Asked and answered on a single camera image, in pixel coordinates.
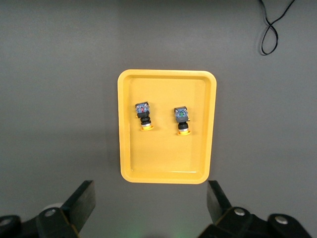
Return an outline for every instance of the black metal bracket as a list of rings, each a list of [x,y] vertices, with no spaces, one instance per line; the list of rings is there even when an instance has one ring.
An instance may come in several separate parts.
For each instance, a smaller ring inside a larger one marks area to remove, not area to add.
[[[267,221],[232,207],[217,181],[209,181],[207,206],[212,225],[199,238],[312,238],[293,217],[271,214]]]
[[[24,223],[15,215],[0,217],[0,238],[79,238],[95,204],[94,182],[84,181],[60,208],[48,208]]]

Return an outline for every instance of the screw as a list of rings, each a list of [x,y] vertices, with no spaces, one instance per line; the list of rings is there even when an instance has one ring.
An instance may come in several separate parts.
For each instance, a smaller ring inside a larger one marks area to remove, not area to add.
[[[275,217],[275,220],[279,223],[279,224],[283,224],[283,225],[286,225],[288,224],[288,221],[285,217],[282,217],[282,216],[276,216]]]
[[[234,213],[238,216],[244,216],[246,214],[241,208],[234,209]]]
[[[55,209],[51,209],[51,210],[47,211],[47,212],[44,214],[44,216],[50,217],[50,216],[54,215],[55,212],[56,212]]]
[[[2,222],[0,222],[0,227],[8,225],[12,221],[12,218],[4,219]]]

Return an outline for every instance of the small electronic component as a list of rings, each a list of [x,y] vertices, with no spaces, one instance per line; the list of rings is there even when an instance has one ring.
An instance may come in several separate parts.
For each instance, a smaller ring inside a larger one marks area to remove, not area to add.
[[[178,135],[189,135],[187,122],[190,121],[188,118],[187,107],[174,108],[175,118],[178,122]]]
[[[150,115],[150,106],[148,102],[138,103],[135,105],[135,111],[137,112],[137,117],[141,121],[141,130],[152,130],[153,126],[151,124]]]

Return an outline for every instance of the yellow tray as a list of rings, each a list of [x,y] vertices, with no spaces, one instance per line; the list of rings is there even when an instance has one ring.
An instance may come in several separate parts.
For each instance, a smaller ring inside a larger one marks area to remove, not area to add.
[[[216,79],[206,71],[129,69],[118,79],[121,174],[130,182],[191,183],[209,176]],[[135,104],[148,102],[154,128],[141,131]],[[186,106],[179,136],[174,108]]]

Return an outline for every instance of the gray background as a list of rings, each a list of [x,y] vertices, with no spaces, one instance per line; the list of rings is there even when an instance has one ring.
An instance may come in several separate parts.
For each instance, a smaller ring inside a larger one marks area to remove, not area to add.
[[[269,19],[289,2],[265,0]],[[297,0],[263,57],[256,0],[1,1],[0,215],[29,219],[94,179],[83,238],[198,236],[211,222],[206,182],[120,175],[117,78],[207,70],[217,79],[210,179],[233,205],[289,214],[317,237],[316,22],[317,1]]]

